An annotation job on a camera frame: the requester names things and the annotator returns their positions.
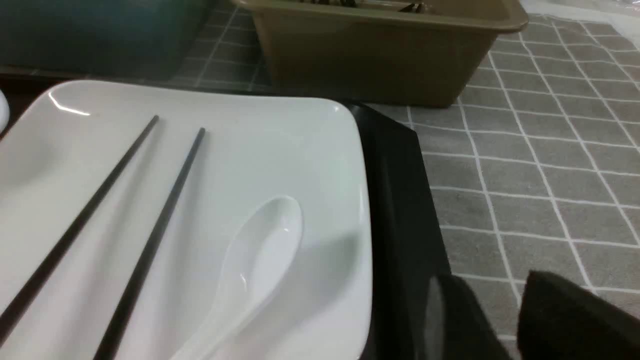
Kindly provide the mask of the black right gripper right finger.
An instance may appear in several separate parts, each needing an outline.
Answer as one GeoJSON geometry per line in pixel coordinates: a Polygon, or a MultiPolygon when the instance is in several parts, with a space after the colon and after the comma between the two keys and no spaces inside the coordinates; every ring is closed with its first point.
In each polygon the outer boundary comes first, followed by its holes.
{"type": "Polygon", "coordinates": [[[532,270],[518,317],[523,360],[637,360],[637,317],[563,276],[532,270]]]}

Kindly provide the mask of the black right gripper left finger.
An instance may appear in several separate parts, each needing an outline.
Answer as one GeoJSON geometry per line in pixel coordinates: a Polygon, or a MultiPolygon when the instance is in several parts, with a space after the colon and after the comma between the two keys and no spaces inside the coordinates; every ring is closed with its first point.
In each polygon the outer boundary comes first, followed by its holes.
{"type": "Polygon", "coordinates": [[[427,360],[509,360],[473,290],[458,276],[429,279],[425,306],[427,360]]]}

